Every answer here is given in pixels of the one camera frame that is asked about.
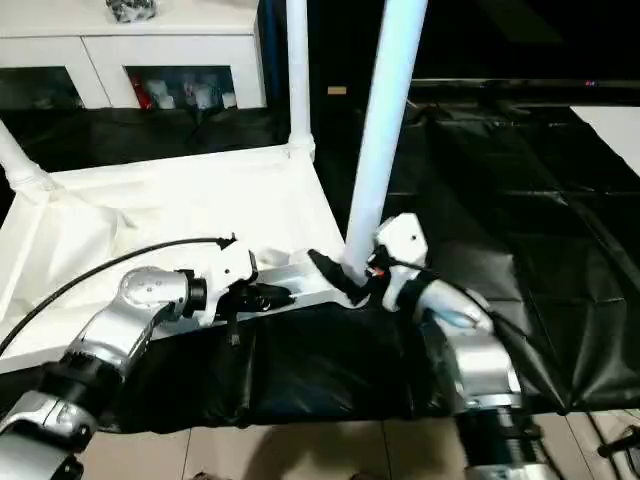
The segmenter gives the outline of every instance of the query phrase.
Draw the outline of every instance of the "black cable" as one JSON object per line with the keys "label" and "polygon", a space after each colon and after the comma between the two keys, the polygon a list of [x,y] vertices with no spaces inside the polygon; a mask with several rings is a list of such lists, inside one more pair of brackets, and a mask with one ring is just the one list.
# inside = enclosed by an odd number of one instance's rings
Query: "black cable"
{"label": "black cable", "polygon": [[[598,436],[598,441],[600,442],[600,445],[607,444],[608,442],[606,438],[604,438],[604,434],[602,433],[602,430],[600,430],[600,427],[596,423],[596,419],[593,418],[593,415],[591,414],[591,412],[586,412],[586,415],[587,415],[587,418],[589,419],[589,423],[591,423],[593,430],[596,432],[596,435]],[[609,460],[609,463],[611,465],[611,470],[613,470],[613,475],[614,477],[616,477],[616,480],[622,480],[622,475],[620,474],[620,470],[618,469],[618,465],[616,464],[616,461],[614,460],[613,455],[610,455],[609,457],[607,457],[607,459]]]}
{"label": "black cable", "polygon": [[549,450],[547,449],[547,446],[545,445],[544,441],[542,439],[539,439],[537,443],[538,443],[538,446],[540,447],[540,451],[542,452],[542,455],[544,456],[544,460],[549,465],[549,468],[551,468],[555,476],[558,477],[558,480],[566,480],[567,477],[564,476],[564,474],[562,473],[562,470],[560,470],[560,467],[558,466],[558,463],[553,458],[551,453],[549,453]]}
{"label": "black cable", "polygon": [[66,292],[71,290],[73,287],[78,285],[80,282],[83,282],[87,278],[93,277],[94,275],[107,270],[108,268],[113,267],[119,263],[125,262],[131,258],[138,257],[140,255],[144,255],[145,253],[153,252],[154,250],[160,250],[162,248],[173,247],[175,245],[186,245],[191,243],[215,243],[220,245],[221,248],[225,248],[227,245],[233,243],[235,239],[225,239],[225,238],[216,238],[216,237],[200,237],[200,238],[185,238],[183,240],[173,240],[171,242],[158,243],[155,245],[151,245],[149,247],[144,247],[139,250],[134,250],[133,252],[122,255],[121,257],[114,258],[113,260],[109,260],[108,262],[103,263],[102,265],[98,265],[95,268],[92,268],[88,272],[83,273],[79,277],[74,278],[69,283],[66,283],[58,290],[53,292],[47,298],[45,298],[42,302],[40,302],[33,310],[27,313],[18,324],[11,329],[9,334],[4,337],[2,342],[0,342],[0,356],[2,356],[5,350],[11,345],[11,342],[18,336],[18,334],[26,327],[31,320],[35,318],[40,312],[42,312],[45,308],[55,302],[58,298],[64,295]]}

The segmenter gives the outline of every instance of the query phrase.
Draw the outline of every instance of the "black cloth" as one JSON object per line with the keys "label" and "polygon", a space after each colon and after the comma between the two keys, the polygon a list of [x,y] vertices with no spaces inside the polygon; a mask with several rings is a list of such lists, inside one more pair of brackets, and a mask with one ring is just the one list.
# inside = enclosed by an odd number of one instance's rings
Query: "black cloth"
{"label": "black cloth", "polygon": [[[315,165],[344,232],[363,115],[340,113],[323,123]],[[0,117],[50,170],[286,139],[286,119],[261,111],[197,127],[183,112],[69,113],[50,125],[22,115]],[[385,217],[415,212],[430,266],[527,333],[499,327],[536,411],[634,408],[639,193],[640,179],[567,108],[434,106],[403,128]],[[427,326],[375,305],[321,305],[241,323],[237,348],[224,328],[153,342],[103,428],[446,415]],[[0,376],[0,410],[38,375]]]}

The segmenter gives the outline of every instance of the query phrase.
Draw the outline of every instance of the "floor tile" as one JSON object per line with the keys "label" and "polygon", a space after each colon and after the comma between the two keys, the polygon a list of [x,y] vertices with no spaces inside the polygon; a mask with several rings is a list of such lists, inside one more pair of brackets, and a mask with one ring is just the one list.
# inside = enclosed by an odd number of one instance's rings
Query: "floor tile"
{"label": "floor tile", "polygon": [[[613,441],[620,438],[628,425],[632,423],[640,424],[640,420],[624,411],[598,412],[593,415],[606,441]],[[589,423],[587,416],[583,413],[573,413],[569,415],[567,419],[594,478],[597,480],[615,480],[609,461],[600,457],[596,451],[600,445],[600,441]],[[615,454],[614,459],[623,479],[636,479],[627,466],[624,453]]]}
{"label": "floor tile", "polygon": [[567,480],[593,478],[566,417],[555,413],[536,415],[535,422],[542,428],[545,446]]}
{"label": "floor tile", "polygon": [[388,478],[378,422],[194,428],[184,478],[205,471],[232,480],[348,480],[366,471]]}
{"label": "floor tile", "polygon": [[98,433],[80,456],[83,480],[179,480],[189,431],[170,435]]}
{"label": "floor tile", "polygon": [[462,480],[466,460],[453,419],[384,422],[393,480]]}
{"label": "floor tile", "polygon": [[[567,480],[592,478],[567,420],[555,414],[535,420]],[[464,479],[466,459],[452,419],[388,421],[385,432],[393,480]]]}

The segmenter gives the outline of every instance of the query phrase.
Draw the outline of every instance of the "white pipe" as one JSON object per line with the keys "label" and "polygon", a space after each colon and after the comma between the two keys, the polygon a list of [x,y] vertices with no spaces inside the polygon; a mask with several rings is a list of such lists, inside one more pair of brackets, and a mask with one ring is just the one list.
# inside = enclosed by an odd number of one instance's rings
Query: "white pipe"
{"label": "white pipe", "polygon": [[0,165],[4,168],[9,185],[15,191],[35,185],[45,187],[45,184],[48,184],[47,174],[37,163],[27,157],[2,120],[0,120]]}
{"label": "white pipe", "polygon": [[343,269],[360,284],[380,225],[428,0],[387,0],[369,95]]}
{"label": "white pipe", "polygon": [[287,48],[289,53],[289,103],[291,150],[304,149],[313,155],[309,94],[309,40],[307,0],[287,0]]}

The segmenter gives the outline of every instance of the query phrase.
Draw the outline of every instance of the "white frame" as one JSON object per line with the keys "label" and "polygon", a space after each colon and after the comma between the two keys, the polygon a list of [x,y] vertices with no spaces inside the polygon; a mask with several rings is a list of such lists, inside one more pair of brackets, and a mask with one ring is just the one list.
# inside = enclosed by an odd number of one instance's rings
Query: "white frame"
{"label": "white frame", "polygon": [[0,68],[65,67],[84,106],[110,107],[79,37],[0,38]]}
{"label": "white frame", "polygon": [[238,108],[265,106],[259,43],[252,35],[85,37],[111,106],[139,108],[126,66],[229,66]]}

